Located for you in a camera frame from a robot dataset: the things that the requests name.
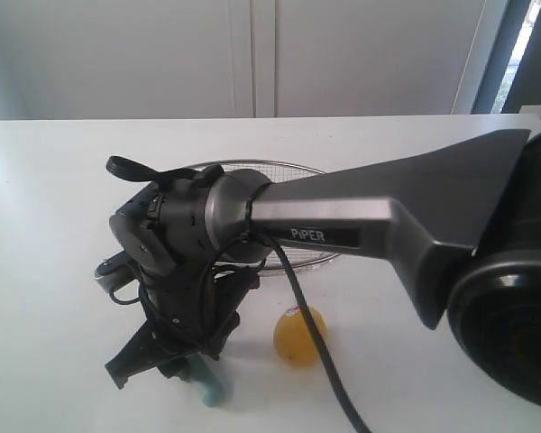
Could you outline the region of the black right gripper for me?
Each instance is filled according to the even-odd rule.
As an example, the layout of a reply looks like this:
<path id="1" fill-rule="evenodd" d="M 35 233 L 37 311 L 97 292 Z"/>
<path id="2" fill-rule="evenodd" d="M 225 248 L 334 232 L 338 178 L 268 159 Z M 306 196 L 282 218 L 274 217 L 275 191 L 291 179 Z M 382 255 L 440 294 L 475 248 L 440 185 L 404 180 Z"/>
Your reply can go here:
<path id="1" fill-rule="evenodd" d="M 152 324 L 145 321 L 105 364 L 118 390 L 156 367 L 167 379 L 189 380 L 190 361 L 183 355 L 199 352 L 217 360 L 240 324 L 238 306 L 260 287 L 251 266 L 183 263 L 167 276 L 141 270 L 141 277 L 141 302 Z"/>

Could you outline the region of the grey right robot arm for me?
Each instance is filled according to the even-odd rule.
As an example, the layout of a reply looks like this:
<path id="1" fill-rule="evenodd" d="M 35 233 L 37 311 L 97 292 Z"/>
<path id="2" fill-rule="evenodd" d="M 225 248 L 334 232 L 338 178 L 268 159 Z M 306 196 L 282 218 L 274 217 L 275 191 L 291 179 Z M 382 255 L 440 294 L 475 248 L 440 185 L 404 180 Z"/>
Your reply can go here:
<path id="1" fill-rule="evenodd" d="M 541 133 L 503 129 L 395 161 L 275 182 L 253 169 L 107 170 L 141 190 L 109 224 L 96 271 L 136 282 L 145 322 L 106 365 L 118 387 L 217 358 L 277 247 L 388 262 L 420 320 L 446 318 L 490 378 L 541 406 Z"/>

